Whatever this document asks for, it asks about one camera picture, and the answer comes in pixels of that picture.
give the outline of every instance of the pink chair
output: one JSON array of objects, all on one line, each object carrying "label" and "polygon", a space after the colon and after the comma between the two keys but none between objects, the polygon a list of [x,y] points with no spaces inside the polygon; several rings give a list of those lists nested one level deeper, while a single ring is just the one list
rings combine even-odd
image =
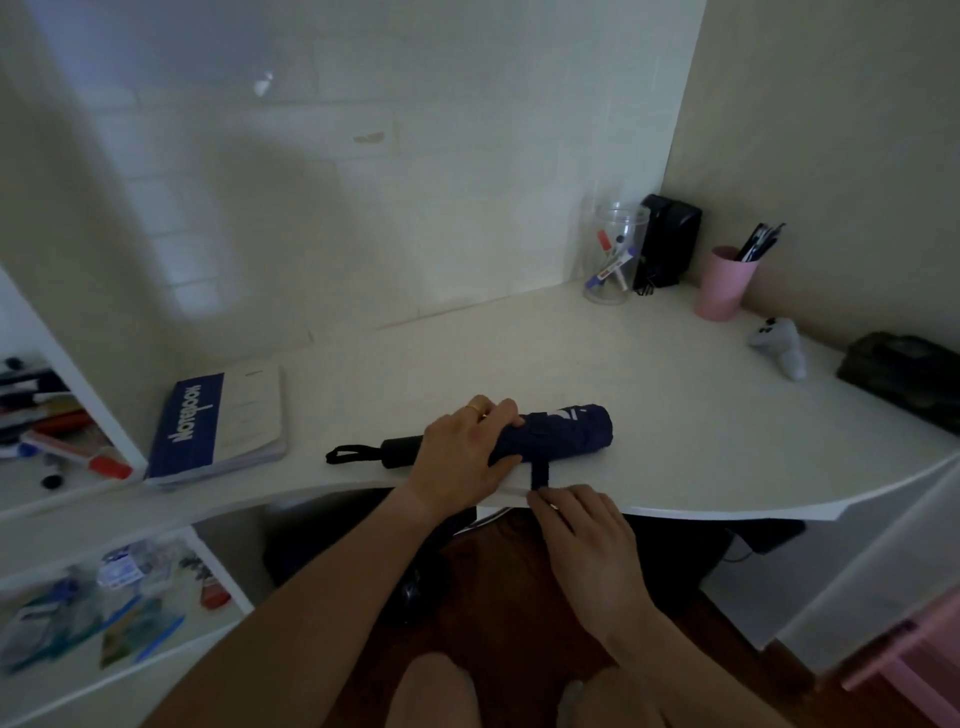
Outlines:
[{"label": "pink chair", "polygon": [[908,624],[910,631],[841,685],[850,691],[881,674],[940,728],[960,728],[960,589]]}]

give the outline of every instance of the pink cup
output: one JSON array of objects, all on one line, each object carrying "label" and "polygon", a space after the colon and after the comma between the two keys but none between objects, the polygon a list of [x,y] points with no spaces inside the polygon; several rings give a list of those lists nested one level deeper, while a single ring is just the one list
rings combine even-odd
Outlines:
[{"label": "pink cup", "polygon": [[700,295],[693,312],[708,321],[728,321],[740,308],[760,261],[740,263],[734,260],[739,251],[730,245],[710,251],[707,270],[700,281]]}]

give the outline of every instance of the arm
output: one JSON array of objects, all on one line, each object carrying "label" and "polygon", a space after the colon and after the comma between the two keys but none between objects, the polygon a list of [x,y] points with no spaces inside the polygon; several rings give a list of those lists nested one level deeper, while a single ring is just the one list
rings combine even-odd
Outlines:
[{"label": "arm", "polygon": [[512,400],[476,397],[429,426],[409,480],[211,649],[143,728],[322,724],[423,540],[520,461],[487,466],[503,427],[522,422]]},{"label": "arm", "polygon": [[577,619],[622,669],[650,687],[671,724],[789,726],[657,610],[643,584],[634,532],[608,496],[578,485],[543,488],[527,501]]}]

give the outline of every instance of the desk surface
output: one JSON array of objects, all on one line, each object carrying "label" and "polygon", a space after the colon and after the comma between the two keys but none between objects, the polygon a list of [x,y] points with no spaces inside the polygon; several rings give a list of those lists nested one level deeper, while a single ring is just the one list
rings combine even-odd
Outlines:
[{"label": "desk surface", "polygon": [[[830,520],[956,456],[956,437],[837,379],[839,352],[804,341],[807,380],[789,381],[745,344],[759,317],[703,321],[695,294],[601,306],[571,283],[280,354],[282,460],[3,523],[0,577],[244,505],[396,482],[404,471],[324,454],[417,434],[477,393],[521,412],[606,406],[612,446],[551,464],[550,481],[590,483],[644,515]],[[528,487],[521,465],[485,504],[522,505]]]}]

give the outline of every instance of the white game controller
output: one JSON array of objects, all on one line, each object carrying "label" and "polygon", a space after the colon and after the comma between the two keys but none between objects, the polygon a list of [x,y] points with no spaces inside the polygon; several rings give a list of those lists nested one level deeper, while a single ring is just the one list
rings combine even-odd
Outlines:
[{"label": "white game controller", "polygon": [[800,351],[800,334],[790,319],[767,319],[765,325],[747,337],[747,343],[772,356],[784,376],[794,381],[806,377],[806,360]]}]

